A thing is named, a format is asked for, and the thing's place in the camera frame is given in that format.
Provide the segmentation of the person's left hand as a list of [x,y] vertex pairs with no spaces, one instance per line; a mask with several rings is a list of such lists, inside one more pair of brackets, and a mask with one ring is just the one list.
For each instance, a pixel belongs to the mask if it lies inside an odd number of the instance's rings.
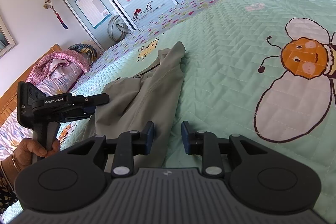
[[53,142],[52,149],[47,151],[38,141],[24,138],[12,153],[11,160],[17,170],[23,170],[33,163],[33,156],[45,158],[59,151],[60,143],[58,139]]

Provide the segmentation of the left forearm with bracelets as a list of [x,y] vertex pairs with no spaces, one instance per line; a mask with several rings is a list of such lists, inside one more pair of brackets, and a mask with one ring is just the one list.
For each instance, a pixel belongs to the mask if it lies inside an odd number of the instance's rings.
[[1,215],[18,201],[13,184],[5,172],[4,162],[1,161]]

